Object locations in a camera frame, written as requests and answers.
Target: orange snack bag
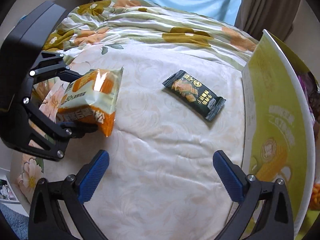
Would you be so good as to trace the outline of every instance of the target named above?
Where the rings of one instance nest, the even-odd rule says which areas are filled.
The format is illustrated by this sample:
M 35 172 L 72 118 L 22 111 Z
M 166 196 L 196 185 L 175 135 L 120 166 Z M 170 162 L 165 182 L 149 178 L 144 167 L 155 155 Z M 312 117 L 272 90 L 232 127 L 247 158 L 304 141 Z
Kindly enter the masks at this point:
M 108 137 L 115 120 L 123 68 L 97 69 L 70 83 L 61 100 L 57 122 L 96 123 Z

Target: mattress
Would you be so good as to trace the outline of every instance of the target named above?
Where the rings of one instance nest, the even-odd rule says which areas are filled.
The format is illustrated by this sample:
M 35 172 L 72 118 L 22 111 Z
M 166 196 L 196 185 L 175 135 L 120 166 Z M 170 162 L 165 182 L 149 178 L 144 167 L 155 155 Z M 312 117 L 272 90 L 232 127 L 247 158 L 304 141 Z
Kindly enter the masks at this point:
M 107 238 L 213 239 L 232 202 L 212 155 L 222 149 L 233 163 L 242 164 L 241 70 L 256 44 L 231 25 L 143 0 L 105 0 L 75 8 L 44 50 L 63 54 L 80 74 L 124 68 L 114 129 L 108 138 L 98 131 L 71 139 L 58 163 L 23 154 L 17 186 L 31 201 L 34 187 L 25 180 L 32 175 L 30 166 L 37 171 L 35 181 L 41 176 L 63 180 L 104 149 L 110 166 L 85 207 Z M 227 100 L 212 122 L 162 85 L 180 69 Z M 59 78 L 36 84 L 32 102 L 55 121 L 66 86 Z M 67 222 L 79 237 L 70 218 Z

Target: blue rug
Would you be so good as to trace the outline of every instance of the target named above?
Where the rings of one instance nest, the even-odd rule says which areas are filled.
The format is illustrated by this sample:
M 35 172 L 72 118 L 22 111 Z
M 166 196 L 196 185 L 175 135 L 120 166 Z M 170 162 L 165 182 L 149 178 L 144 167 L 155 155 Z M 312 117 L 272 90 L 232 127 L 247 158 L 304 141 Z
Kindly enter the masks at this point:
M 28 239 L 29 218 L 13 211 L 2 203 L 0 203 L 0 210 L 15 234 L 21 240 Z

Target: dark green snack wrapper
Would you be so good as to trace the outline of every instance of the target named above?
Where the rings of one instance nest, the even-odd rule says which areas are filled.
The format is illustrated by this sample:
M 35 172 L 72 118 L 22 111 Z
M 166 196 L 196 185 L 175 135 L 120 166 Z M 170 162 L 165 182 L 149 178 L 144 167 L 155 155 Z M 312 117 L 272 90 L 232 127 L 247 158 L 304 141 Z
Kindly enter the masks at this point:
M 183 70 L 179 70 L 162 84 L 208 121 L 212 121 L 226 101 Z

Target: blue ridged fingertip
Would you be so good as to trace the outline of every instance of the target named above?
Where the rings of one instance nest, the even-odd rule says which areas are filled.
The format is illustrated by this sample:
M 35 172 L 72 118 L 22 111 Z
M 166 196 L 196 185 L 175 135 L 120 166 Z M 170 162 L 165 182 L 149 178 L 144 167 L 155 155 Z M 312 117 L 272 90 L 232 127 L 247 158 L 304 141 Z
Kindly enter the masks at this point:
M 219 152 L 215 152 L 212 163 L 230 198 L 234 202 L 244 201 L 243 185 Z
M 109 154 L 103 151 L 79 185 L 78 200 L 81 204 L 91 199 L 108 166 Z

